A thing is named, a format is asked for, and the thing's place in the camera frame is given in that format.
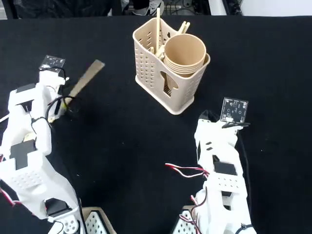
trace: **perforated plastic basket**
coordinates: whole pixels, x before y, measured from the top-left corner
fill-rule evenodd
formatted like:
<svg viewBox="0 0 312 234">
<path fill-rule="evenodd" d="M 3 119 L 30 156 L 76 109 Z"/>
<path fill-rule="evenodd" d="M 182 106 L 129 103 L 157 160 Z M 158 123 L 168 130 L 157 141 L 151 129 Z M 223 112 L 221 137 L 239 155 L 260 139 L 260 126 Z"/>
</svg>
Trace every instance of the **perforated plastic basket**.
<svg viewBox="0 0 312 234">
<path fill-rule="evenodd" d="M 160 19 L 159 46 L 177 33 Z M 136 57 L 136 82 L 171 114 L 181 114 L 194 101 L 203 73 L 210 62 L 207 54 L 203 66 L 191 77 L 173 73 L 156 55 L 149 51 L 156 48 L 156 18 L 150 19 L 133 32 Z"/>
</svg>

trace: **table surface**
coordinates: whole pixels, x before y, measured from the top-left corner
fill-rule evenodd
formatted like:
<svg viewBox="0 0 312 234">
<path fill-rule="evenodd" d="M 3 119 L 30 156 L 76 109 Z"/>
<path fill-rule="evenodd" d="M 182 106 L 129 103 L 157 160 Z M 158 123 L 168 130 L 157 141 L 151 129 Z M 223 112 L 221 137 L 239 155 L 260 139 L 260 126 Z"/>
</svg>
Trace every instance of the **table surface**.
<svg viewBox="0 0 312 234">
<path fill-rule="evenodd" d="M 169 114 L 135 82 L 132 32 L 145 17 L 0 21 L 0 116 L 9 92 L 37 82 L 45 55 L 66 58 L 75 83 L 99 59 L 105 68 L 80 93 L 77 119 L 53 126 L 51 163 L 69 167 L 83 206 L 101 206 L 119 234 L 165 234 L 202 186 L 165 162 L 196 165 L 194 132 L 205 109 L 223 98 L 249 101 L 241 134 L 252 184 L 252 220 L 259 234 L 312 233 L 312 18 L 164 17 L 207 46 L 211 63 L 181 115 Z M 0 124 L 2 134 L 6 123 Z M 49 225 L 0 196 L 3 233 L 45 233 Z"/>
</svg>

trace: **wooden stick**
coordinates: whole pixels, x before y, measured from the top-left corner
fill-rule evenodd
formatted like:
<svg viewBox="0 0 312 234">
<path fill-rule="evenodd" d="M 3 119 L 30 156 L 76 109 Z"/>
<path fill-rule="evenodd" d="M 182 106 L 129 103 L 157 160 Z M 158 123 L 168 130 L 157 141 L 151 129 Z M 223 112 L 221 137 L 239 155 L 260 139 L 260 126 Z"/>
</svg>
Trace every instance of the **wooden stick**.
<svg viewBox="0 0 312 234">
<path fill-rule="evenodd" d="M 186 21 L 184 21 L 184 22 L 181 24 L 180 29 L 179 29 L 178 32 L 176 33 L 177 35 L 183 33 L 183 30 L 184 30 L 185 25 L 186 25 Z"/>
<path fill-rule="evenodd" d="M 160 8 L 157 8 L 156 16 L 156 53 L 159 49 L 159 31 L 160 31 Z"/>
<path fill-rule="evenodd" d="M 184 27 L 184 29 L 183 29 L 183 31 L 182 31 L 182 33 L 186 33 L 186 31 L 189 29 L 190 25 L 191 25 L 191 23 L 187 22 L 185 27 Z"/>
<path fill-rule="evenodd" d="M 159 48 L 158 52 L 155 54 L 158 58 L 162 56 L 162 54 L 165 51 L 165 46 L 161 45 L 161 47 Z"/>
<path fill-rule="evenodd" d="M 154 53 L 154 47 L 151 46 L 151 47 L 149 48 L 149 51 L 150 51 L 151 53 Z"/>
<path fill-rule="evenodd" d="M 96 59 L 79 79 L 78 83 L 74 86 L 72 91 L 70 91 L 69 96 L 75 97 L 104 66 L 105 63 L 102 63 L 100 60 Z M 66 98 L 66 104 L 69 104 L 71 100 L 71 98 Z"/>
</svg>

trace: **paper cup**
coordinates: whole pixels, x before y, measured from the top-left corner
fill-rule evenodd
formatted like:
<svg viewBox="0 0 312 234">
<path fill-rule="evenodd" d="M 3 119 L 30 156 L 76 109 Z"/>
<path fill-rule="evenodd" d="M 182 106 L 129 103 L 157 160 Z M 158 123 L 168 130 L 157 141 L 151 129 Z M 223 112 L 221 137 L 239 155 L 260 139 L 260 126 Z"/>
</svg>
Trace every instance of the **paper cup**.
<svg viewBox="0 0 312 234">
<path fill-rule="evenodd" d="M 206 46 L 194 35 L 180 34 L 166 42 L 164 55 L 167 66 L 171 69 L 196 71 L 204 63 Z"/>
</svg>

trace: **robotic arm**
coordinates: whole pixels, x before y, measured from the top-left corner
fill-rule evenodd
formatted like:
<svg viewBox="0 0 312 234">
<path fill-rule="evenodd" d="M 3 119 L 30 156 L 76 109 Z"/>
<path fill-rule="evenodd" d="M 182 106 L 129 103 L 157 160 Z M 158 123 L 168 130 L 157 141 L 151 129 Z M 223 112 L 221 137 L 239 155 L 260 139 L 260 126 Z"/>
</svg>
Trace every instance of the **robotic arm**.
<svg viewBox="0 0 312 234">
<path fill-rule="evenodd" d="M 62 230 L 67 234 L 84 234 L 75 190 L 46 158 L 52 150 L 48 120 L 53 121 L 65 112 L 62 99 L 54 101 L 60 97 L 60 86 L 66 82 L 66 77 L 59 76 L 64 62 L 46 56 L 40 67 L 39 82 L 11 91 L 9 120 L 1 146 L 5 161 L 0 163 L 0 178 L 39 219 L 62 223 Z"/>
<path fill-rule="evenodd" d="M 221 120 L 212 122 L 208 112 L 195 132 L 197 162 L 206 180 L 193 201 L 196 206 L 180 215 L 173 234 L 256 234 L 251 225 L 247 190 L 239 154 L 234 148 L 245 123 L 248 102 L 225 98 Z"/>
</svg>

